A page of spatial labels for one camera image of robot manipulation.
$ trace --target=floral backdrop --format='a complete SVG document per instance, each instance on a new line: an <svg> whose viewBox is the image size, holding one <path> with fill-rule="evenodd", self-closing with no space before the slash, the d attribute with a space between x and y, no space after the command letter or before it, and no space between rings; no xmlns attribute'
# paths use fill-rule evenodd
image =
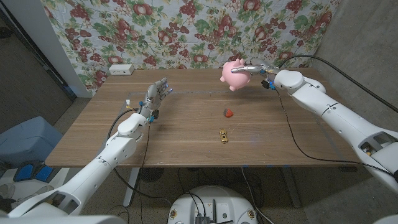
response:
<svg viewBox="0 0 398 224"><path fill-rule="evenodd" d="M136 69L219 68L236 58L274 65L314 54L340 0L41 0L93 95L114 63ZM307 67L307 59L286 66Z"/></svg>

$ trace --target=white electrical outlet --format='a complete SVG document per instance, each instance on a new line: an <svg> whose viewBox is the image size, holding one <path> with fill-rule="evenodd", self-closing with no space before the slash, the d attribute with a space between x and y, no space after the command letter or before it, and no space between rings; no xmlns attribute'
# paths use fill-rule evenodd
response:
<svg viewBox="0 0 398 224"><path fill-rule="evenodd" d="M132 65L112 65L109 68L111 75L131 75L134 71L134 66Z"/></svg>

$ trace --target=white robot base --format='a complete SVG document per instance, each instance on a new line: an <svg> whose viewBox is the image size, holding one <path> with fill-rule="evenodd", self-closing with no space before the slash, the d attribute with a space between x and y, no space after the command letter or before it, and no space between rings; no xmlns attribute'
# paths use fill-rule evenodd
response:
<svg viewBox="0 0 398 224"><path fill-rule="evenodd" d="M256 213L250 202L229 188L204 185L189 192L192 197L188 193L183 194L173 203L168 224L257 223Z"/></svg>

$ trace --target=blue storage bin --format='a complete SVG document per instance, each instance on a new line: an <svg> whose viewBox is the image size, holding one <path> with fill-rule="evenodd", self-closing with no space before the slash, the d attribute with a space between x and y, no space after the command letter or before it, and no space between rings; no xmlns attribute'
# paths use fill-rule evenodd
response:
<svg viewBox="0 0 398 224"><path fill-rule="evenodd" d="M44 161L61 138L62 134L41 116L24 121L0 134L0 161L13 167L31 160Z"/></svg>

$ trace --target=flower pattern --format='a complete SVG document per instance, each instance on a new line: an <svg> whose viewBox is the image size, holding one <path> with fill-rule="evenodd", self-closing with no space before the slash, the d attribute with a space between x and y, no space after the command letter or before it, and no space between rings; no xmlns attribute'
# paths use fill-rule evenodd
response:
<svg viewBox="0 0 398 224"><path fill-rule="evenodd" d="M80 80L93 95L115 63L136 69L274 65L314 54L340 0L41 0ZM288 67L307 67L295 58Z"/></svg>

